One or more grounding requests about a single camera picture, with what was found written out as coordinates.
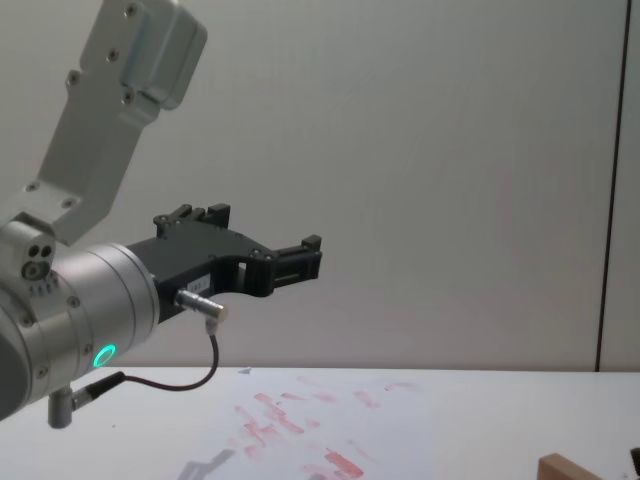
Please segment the robotic arm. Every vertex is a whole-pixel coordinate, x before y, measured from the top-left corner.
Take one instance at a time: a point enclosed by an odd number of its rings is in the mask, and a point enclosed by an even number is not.
[[[228,229],[228,205],[157,216],[155,238],[128,248],[56,255],[108,214],[143,128],[181,103],[206,37],[173,0],[104,0],[38,177],[0,208],[0,421],[50,395],[50,424],[66,427],[93,399],[69,383],[159,323],[190,309],[214,335],[228,312],[211,296],[318,277],[320,237],[271,250]]]

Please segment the black mounting bracket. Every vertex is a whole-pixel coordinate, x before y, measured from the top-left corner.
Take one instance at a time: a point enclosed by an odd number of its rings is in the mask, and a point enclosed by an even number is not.
[[[155,278],[161,322],[183,311],[173,304],[182,288],[205,297],[224,292],[266,297],[276,288],[318,278],[319,236],[271,250],[229,230],[230,214],[226,204],[206,210],[182,205],[154,218],[156,238],[129,247]]]

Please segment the gray wall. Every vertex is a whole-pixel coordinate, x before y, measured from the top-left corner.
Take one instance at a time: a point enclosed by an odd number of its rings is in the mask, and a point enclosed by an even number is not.
[[[640,369],[640,6],[631,10],[620,130],[609,280],[603,329],[604,370]]]
[[[83,245],[184,202],[273,247],[323,235],[321,280],[220,298],[227,364],[593,368],[623,0],[184,3],[210,33],[191,91]],[[0,200],[98,5],[0,7]],[[202,331],[185,315],[123,361],[204,364]]]

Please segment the red stain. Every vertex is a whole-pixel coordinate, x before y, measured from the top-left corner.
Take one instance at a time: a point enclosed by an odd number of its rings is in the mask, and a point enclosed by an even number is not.
[[[409,382],[390,383],[389,385],[384,387],[384,389],[387,392],[391,392],[392,390],[395,390],[397,388],[405,388],[405,389],[410,390],[410,391],[415,392],[415,393],[420,392],[420,389],[418,388],[418,386],[416,384],[409,383]]]
[[[324,403],[336,403],[338,401],[336,397],[328,393],[316,393],[313,396]]]
[[[240,417],[242,417],[243,420],[248,422],[244,424],[244,429],[249,434],[249,437],[253,438],[263,447],[266,447],[267,442],[265,442],[261,436],[262,431],[260,429],[260,426],[258,425],[258,421],[239,405],[236,405],[235,411]]]
[[[364,450],[364,448],[360,447],[360,445],[358,445],[358,444],[355,442],[355,440],[349,440],[347,443],[348,443],[349,445],[351,445],[351,446],[355,449],[355,451],[356,451],[356,452],[358,452],[362,457],[366,458],[367,460],[372,461],[373,463],[376,463],[376,464],[378,463],[378,462],[376,461],[376,459],[374,459],[371,455],[369,455],[369,454]]]
[[[368,408],[380,408],[380,404],[371,398],[366,392],[358,390],[353,392],[358,400],[360,400]]]
[[[285,430],[287,430],[290,433],[294,433],[296,435],[301,435],[301,434],[304,433],[304,430],[302,428],[300,428],[299,426],[297,426],[296,424],[291,423],[287,419],[286,415],[278,415],[276,412],[271,410],[271,411],[267,412],[267,418],[269,418],[270,420],[273,420],[274,422],[278,422],[278,424],[282,428],[284,428]]]
[[[244,453],[247,457],[249,458],[259,458],[260,457],[260,449],[258,447],[256,447],[255,445],[251,445],[247,448],[244,449]]]
[[[336,475],[342,479],[350,479],[350,478],[360,478],[364,475],[364,472],[361,468],[354,465],[352,462],[344,458],[339,453],[331,451],[329,449],[328,454],[324,456],[330,463],[334,464],[338,467],[339,471],[336,472]]]
[[[267,427],[261,428],[260,435],[267,442],[273,441],[273,442],[280,443],[284,440],[284,437],[280,434],[280,432],[276,430],[276,428],[273,425],[269,425]]]
[[[252,422],[255,422],[255,421],[256,421],[256,419],[255,419],[255,418],[253,418],[253,417],[249,414],[249,412],[247,412],[247,411],[246,411],[244,408],[242,408],[241,406],[236,405],[235,410],[236,410],[236,413],[237,413],[238,415],[240,415],[240,416],[244,419],[244,421],[249,422],[249,423],[252,423]]]
[[[283,393],[280,395],[282,398],[286,398],[287,400],[297,400],[299,402],[306,402],[306,398],[299,397],[298,395],[294,395],[293,393]]]
[[[317,420],[307,419],[307,428],[318,428],[320,426],[320,422]]]
[[[269,408],[269,410],[274,412],[276,415],[286,415],[287,414],[287,412],[285,412],[281,408],[276,407],[273,404],[273,399],[269,395],[265,395],[264,393],[258,393],[254,398],[256,400],[258,400],[259,402],[264,403]]]
[[[247,430],[247,432],[249,432],[249,435],[251,436],[251,438],[255,439],[256,442],[258,442],[260,445],[262,445],[263,447],[267,446],[267,442],[265,442],[262,437],[260,436],[260,428],[258,427],[257,423],[247,423],[244,428]]]

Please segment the white table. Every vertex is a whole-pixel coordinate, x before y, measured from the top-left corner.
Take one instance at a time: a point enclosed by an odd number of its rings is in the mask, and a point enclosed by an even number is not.
[[[0,423],[0,478],[533,480],[554,452],[636,478],[640,374],[239,370],[190,393],[125,384],[64,431],[32,405]],[[187,383],[206,369],[126,371]]]

